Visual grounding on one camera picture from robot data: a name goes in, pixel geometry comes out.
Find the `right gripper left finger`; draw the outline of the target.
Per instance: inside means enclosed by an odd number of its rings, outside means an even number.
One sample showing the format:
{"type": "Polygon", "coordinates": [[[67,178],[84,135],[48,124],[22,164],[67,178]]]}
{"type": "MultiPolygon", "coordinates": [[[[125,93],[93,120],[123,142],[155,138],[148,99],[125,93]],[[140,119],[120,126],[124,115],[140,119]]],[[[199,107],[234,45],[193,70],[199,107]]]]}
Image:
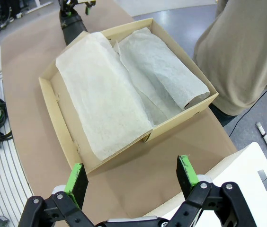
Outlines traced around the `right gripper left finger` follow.
{"type": "Polygon", "coordinates": [[[18,225],[53,227],[56,222],[65,221],[70,227],[94,226],[82,211],[87,186],[88,178],[84,165],[76,163],[64,190],[47,199],[36,195],[28,198],[18,225]]]}

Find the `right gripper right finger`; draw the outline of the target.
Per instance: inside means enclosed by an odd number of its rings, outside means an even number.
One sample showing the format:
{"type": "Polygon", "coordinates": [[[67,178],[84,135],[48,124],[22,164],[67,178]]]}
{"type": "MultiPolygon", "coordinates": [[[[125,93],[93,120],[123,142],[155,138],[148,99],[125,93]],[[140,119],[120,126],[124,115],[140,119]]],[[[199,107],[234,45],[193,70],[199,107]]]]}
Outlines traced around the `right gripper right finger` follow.
{"type": "Polygon", "coordinates": [[[256,226],[235,182],[225,182],[218,187],[199,180],[186,155],[177,157],[176,173],[185,201],[168,222],[169,227],[194,227],[205,210],[213,211],[222,227],[256,226]]]}

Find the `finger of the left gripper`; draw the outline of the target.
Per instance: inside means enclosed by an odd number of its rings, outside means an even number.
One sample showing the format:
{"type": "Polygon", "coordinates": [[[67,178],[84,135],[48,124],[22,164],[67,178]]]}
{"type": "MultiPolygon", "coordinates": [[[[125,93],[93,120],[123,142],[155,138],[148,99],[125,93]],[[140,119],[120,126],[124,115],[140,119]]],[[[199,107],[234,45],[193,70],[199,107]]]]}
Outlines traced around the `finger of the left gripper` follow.
{"type": "Polygon", "coordinates": [[[87,1],[85,2],[85,4],[86,4],[85,14],[89,15],[91,8],[94,6],[94,1],[90,1],[90,2],[87,1]]]}
{"type": "Polygon", "coordinates": [[[60,5],[60,13],[62,16],[71,15],[73,9],[73,3],[71,0],[58,0],[60,5]]]}

